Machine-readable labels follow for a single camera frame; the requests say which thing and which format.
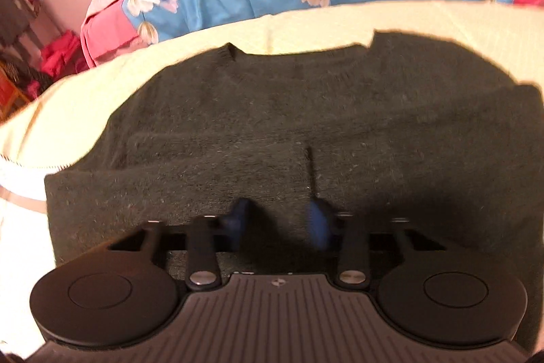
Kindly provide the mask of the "dark green knit sweater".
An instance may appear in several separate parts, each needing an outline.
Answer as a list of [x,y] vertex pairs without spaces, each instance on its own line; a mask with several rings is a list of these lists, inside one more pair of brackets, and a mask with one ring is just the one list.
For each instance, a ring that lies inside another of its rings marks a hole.
[[365,216],[375,271],[400,263],[386,226],[506,262],[527,289],[517,335],[536,345],[543,299],[543,103],[468,49],[376,33],[370,46],[252,55],[232,44],[162,69],[110,115],[94,147],[45,180],[55,259],[146,220],[184,223],[246,197],[235,269],[322,271],[308,187]]

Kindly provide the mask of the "cluttered rack with red clothes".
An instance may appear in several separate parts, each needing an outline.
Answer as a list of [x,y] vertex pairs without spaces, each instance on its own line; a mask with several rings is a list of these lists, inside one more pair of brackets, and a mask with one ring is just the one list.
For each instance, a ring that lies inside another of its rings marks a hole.
[[79,35],[62,30],[41,0],[1,0],[1,76],[28,99],[87,69]]

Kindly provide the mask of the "yellow patterned bed sheet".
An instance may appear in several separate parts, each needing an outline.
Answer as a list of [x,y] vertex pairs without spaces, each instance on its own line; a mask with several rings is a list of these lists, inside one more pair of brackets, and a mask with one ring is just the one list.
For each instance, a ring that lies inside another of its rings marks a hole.
[[42,338],[30,289],[56,264],[48,176],[94,147],[107,121],[164,68],[232,44],[252,55],[370,46],[376,33],[453,42],[517,83],[543,89],[543,11],[460,1],[397,1],[284,12],[190,33],[55,83],[1,126],[1,349],[27,356]]

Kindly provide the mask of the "pink red blanket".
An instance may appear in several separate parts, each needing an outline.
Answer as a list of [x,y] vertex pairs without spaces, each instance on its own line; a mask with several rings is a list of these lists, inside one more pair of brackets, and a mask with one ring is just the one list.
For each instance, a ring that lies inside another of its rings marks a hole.
[[123,13],[123,0],[91,0],[80,42],[90,68],[148,46]]

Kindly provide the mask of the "wooden chair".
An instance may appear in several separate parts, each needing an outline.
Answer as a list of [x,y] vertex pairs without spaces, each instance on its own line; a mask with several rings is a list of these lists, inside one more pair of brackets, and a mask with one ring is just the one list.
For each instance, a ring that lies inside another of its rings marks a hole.
[[29,104],[29,98],[9,78],[5,65],[0,71],[0,121],[6,121],[12,114]]

